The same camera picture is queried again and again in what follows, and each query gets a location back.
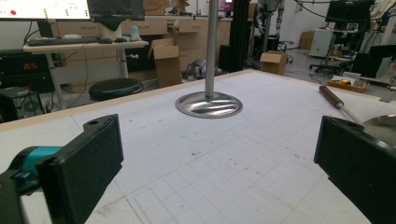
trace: computer mouse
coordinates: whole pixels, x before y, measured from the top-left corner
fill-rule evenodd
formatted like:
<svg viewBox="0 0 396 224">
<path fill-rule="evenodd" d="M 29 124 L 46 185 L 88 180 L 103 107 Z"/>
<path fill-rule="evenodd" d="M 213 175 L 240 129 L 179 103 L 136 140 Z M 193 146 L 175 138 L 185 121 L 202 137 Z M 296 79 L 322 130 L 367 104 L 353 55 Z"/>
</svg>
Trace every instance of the computer mouse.
<svg viewBox="0 0 396 224">
<path fill-rule="evenodd" d="M 104 39 L 99 40 L 98 43 L 99 43 L 99 44 L 112 44 L 112 43 L 113 43 L 113 40 L 110 39 L 110 38 L 104 38 Z"/>
<path fill-rule="evenodd" d="M 114 43 L 123 43 L 123 42 L 128 42 L 126 38 L 120 37 L 114 40 Z"/>
</svg>

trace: black stool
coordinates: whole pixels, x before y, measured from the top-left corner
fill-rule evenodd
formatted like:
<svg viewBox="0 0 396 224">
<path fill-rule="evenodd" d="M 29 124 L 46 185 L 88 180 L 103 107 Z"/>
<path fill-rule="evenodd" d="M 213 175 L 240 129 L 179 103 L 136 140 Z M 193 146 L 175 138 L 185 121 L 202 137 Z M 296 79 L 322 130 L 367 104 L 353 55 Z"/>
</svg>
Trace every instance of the black stool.
<svg viewBox="0 0 396 224">
<path fill-rule="evenodd" d="M 121 96 L 132 95 L 143 90 L 141 81 L 133 78 L 114 78 L 99 81 L 90 87 L 90 98 L 105 101 Z"/>
</svg>

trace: black vertical post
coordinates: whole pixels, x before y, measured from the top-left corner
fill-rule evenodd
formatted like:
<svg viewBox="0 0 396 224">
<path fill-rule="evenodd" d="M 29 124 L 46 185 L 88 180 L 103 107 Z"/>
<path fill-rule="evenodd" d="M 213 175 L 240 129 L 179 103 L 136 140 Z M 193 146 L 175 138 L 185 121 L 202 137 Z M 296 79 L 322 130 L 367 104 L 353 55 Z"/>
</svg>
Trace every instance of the black vertical post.
<svg viewBox="0 0 396 224">
<path fill-rule="evenodd" d="M 235 0 L 231 24 L 231 68 L 230 72 L 241 71 L 248 56 L 248 4 L 250 0 Z"/>
</svg>

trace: white table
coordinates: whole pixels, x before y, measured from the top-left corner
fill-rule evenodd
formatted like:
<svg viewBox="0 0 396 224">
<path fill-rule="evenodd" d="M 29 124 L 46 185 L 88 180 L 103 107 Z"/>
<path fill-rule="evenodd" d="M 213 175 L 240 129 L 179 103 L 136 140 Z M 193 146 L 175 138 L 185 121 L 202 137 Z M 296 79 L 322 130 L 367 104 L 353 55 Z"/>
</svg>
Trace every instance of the white table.
<svg viewBox="0 0 396 224">
<path fill-rule="evenodd" d="M 243 110 L 198 119 L 175 108 L 195 81 L 0 125 L 0 172 L 22 149 L 64 146 L 82 124 L 119 114 L 124 162 L 87 223 L 369 223 L 313 162 L 321 118 L 344 118 L 318 85 L 246 71 L 215 90 Z M 367 120 L 396 105 L 333 89 Z M 49 223 L 43 193 L 23 197 L 32 223 Z"/>
<path fill-rule="evenodd" d="M 23 51 L 33 54 L 46 54 L 49 63 L 49 71 L 52 77 L 53 86 L 61 109 L 66 109 L 67 105 L 64 101 L 61 85 L 76 82 L 85 82 L 89 74 L 95 74 L 96 78 L 105 77 L 128 77 L 128 69 L 125 59 L 125 49 L 143 48 L 148 45 L 147 41 L 135 41 L 112 44 L 73 44 L 73 45 L 53 45 L 53 46 L 37 46 L 30 47 L 25 45 Z M 119 63 L 92 64 L 89 66 L 73 66 L 73 67 L 55 67 L 51 53 L 67 52 L 67 51 L 86 51 L 92 49 L 117 49 L 120 57 Z"/>
</svg>

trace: black monitor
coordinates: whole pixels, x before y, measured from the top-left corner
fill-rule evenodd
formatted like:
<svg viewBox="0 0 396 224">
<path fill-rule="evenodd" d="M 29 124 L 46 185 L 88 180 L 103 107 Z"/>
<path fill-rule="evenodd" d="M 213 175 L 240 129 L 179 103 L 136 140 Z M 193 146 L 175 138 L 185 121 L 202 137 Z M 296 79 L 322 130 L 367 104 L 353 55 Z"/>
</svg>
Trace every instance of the black monitor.
<svg viewBox="0 0 396 224">
<path fill-rule="evenodd" d="M 87 0 L 0 1 L 1 21 L 89 20 Z"/>
<path fill-rule="evenodd" d="M 331 1 L 326 22 L 335 22 L 335 29 L 365 31 L 370 21 L 370 8 L 374 0 Z"/>
<path fill-rule="evenodd" d="M 121 37 L 123 21 L 143 21 L 143 0 L 88 0 L 91 18 L 100 23 L 102 38 Z"/>
</svg>

